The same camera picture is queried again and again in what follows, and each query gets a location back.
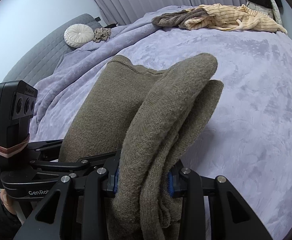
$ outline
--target human hand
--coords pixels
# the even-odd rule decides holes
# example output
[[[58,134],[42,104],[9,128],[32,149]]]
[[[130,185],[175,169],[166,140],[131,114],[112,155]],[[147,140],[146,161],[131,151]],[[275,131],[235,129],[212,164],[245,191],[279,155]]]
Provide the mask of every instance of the human hand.
[[[16,215],[16,211],[13,207],[14,201],[7,195],[6,190],[0,191],[0,199],[2,200],[5,208],[13,215]]]

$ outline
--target bed sheet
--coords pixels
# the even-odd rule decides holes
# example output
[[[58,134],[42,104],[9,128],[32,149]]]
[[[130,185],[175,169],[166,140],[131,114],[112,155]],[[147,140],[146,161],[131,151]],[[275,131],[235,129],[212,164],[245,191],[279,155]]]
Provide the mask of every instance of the bed sheet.
[[[155,15],[112,29],[103,44],[66,55],[35,87],[32,141],[65,136],[106,63],[115,54],[155,70],[202,52],[213,54],[213,79],[224,83],[217,108],[182,161],[200,175],[226,176],[274,239],[292,227],[292,40],[284,33],[157,28]]]

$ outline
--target silver bolt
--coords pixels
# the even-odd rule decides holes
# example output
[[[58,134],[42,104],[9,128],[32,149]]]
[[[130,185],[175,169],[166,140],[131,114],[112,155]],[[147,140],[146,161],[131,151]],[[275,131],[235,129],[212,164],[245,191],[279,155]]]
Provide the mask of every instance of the silver bolt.
[[[98,169],[97,169],[97,173],[98,173],[98,174],[104,174],[106,171],[107,171],[107,170],[106,170],[104,167],[102,167],[102,168],[98,168]]]
[[[227,179],[224,176],[218,176],[217,181],[220,183],[225,183],[227,181]]]
[[[70,180],[69,176],[62,176],[62,179],[61,179],[62,182],[67,182],[69,180]]]
[[[189,174],[190,173],[190,168],[182,168],[181,172],[184,174]]]

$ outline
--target camera lens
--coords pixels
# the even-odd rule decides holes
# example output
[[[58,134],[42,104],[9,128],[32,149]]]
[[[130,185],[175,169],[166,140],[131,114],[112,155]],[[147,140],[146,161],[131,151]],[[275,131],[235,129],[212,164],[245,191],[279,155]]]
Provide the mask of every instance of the camera lens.
[[[29,107],[30,107],[30,100],[29,98],[27,98],[26,103],[25,103],[25,109],[24,109],[25,114],[28,112]]]
[[[16,108],[16,112],[19,114],[20,111],[22,110],[22,107],[23,107],[23,99],[19,99],[18,102],[17,102],[17,108]]]

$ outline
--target rubber band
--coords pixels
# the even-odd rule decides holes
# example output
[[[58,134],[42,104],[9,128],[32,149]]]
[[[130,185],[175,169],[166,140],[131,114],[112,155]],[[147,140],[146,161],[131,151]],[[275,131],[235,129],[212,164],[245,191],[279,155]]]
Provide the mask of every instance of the rubber band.
[[[21,152],[29,143],[30,134],[28,134],[27,138],[23,140],[20,144],[17,144],[10,148],[4,148],[0,146],[0,156],[5,158],[10,158],[15,154]]]

